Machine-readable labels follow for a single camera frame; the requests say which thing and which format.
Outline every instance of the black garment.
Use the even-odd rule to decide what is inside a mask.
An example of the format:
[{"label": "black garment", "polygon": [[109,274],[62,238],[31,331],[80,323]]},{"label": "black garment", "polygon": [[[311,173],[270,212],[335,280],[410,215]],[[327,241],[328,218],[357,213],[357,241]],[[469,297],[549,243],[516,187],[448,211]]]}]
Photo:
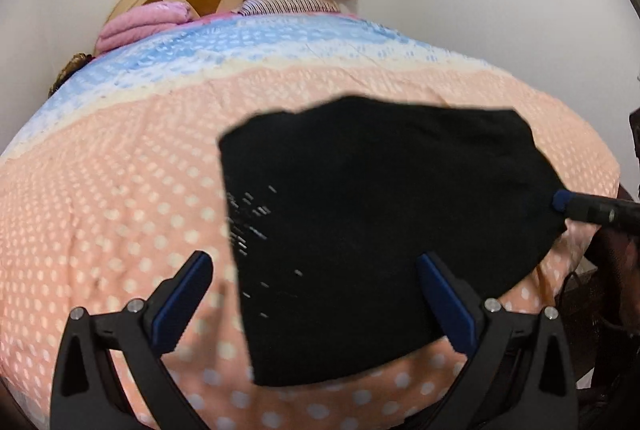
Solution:
[{"label": "black garment", "polygon": [[564,186],[512,110],[349,96],[254,117],[220,151],[258,385],[343,378],[442,336],[421,254],[498,297],[564,231]]}]

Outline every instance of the pink towel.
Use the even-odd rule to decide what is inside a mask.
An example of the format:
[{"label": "pink towel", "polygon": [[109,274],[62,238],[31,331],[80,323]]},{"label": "pink towel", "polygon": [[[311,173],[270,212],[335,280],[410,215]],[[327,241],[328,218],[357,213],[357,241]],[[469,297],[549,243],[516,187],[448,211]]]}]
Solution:
[{"label": "pink towel", "polygon": [[140,26],[158,24],[185,24],[193,21],[195,15],[190,5],[183,2],[154,2],[134,7],[116,16],[100,31],[99,38],[109,38],[121,32]]},{"label": "pink towel", "polygon": [[124,45],[139,42],[152,34],[156,34],[156,32],[166,31],[167,29],[173,29],[174,27],[177,27],[177,25],[154,24],[133,27],[132,29],[119,32],[108,38],[98,38],[98,41],[95,44],[95,50],[97,54],[103,54],[113,50],[114,48],[124,47]]}]

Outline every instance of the bed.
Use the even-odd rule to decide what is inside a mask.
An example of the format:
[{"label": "bed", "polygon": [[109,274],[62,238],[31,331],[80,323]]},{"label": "bed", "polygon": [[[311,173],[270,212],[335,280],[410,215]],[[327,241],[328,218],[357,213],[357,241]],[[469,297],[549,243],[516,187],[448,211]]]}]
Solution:
[{"label": "bed", "polygon": [[[110,19],[156,1],[121,0]],[[242,0],[177,1],[202,18],[92,61],[0,159],[0,376],[38,428],[48,428],[69,311],[120,310],[196,249],[214,260],[214,281],[164,362],[212,428],[391,428],[446,394],[464,363],[446,340],[328,384],[252,383],[217,139],[259,111],[348,93],[514,108],[568,188],[618,192],[618,164],[585,121],[484,61],[351,15],[244,17],[226,13]],[[500,298],[505,308],[553,304],[595,231],[569,222],[540,266]],[[124,360],[114,360],[140,421],[152,425]]]}]

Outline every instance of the silver screw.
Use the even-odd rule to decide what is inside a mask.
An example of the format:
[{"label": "silver screw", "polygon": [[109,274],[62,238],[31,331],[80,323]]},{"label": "silver screw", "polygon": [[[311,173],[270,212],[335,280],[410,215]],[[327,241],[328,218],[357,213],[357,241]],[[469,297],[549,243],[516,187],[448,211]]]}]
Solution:
[{"label": "silver screw", "polygon": [[490,313],[497,313],[500,309],[502,309],[502,306],[500,305],[500,302],[498,302],[495,298],[487,298],[484,301],[484,308]]},{"label": "silver screw", "polygon": [[555,307],[546,307],[545,316],[549,318],[549,320],[555,320],[559,317],[558,309],[556,309]]},{"label": "silver screw", "polygon": [[130,313],[139,313],[145,306],[145,301],[141,298],[134,298],[127,304],[127,311]]},{"label": "silver screw", "polygon": [[79,320],[83,316],[84,316],[84,307],[74,307],[73,309],[71,309],[71,312],[69,313],[69,318],[71,318],[72,320]]}]

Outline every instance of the striped pillow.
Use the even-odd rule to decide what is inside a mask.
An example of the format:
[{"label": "striped pillow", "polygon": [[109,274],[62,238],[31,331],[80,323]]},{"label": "striped pillow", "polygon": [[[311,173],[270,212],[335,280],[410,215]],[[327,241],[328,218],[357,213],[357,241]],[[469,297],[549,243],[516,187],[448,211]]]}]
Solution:
[{"label": "striped pillow", "polygon": [[242,16],[283,13],[339,13],[329,0],[246,0],[236,11]]}]

